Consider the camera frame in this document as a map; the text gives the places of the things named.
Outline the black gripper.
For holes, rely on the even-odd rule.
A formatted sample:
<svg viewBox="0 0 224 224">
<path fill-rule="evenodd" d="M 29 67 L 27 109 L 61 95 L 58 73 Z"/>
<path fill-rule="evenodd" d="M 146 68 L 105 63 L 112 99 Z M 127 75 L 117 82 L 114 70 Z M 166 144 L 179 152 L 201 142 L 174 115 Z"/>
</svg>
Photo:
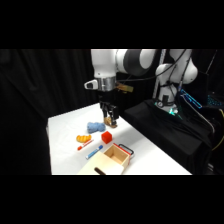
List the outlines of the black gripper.
<svg viewBox="0 0 224 224">
<path fill-rule="evenodd" d="M 107 115 L 111 111 L 111 125 L 116 125 L 116 120 L 118 119 L 118 108 L 115 104 L 115 92 L 99 92 L 99 102 L 100 108 L 103 111 L 104 118 L 108 117 Z"/>
</svg>

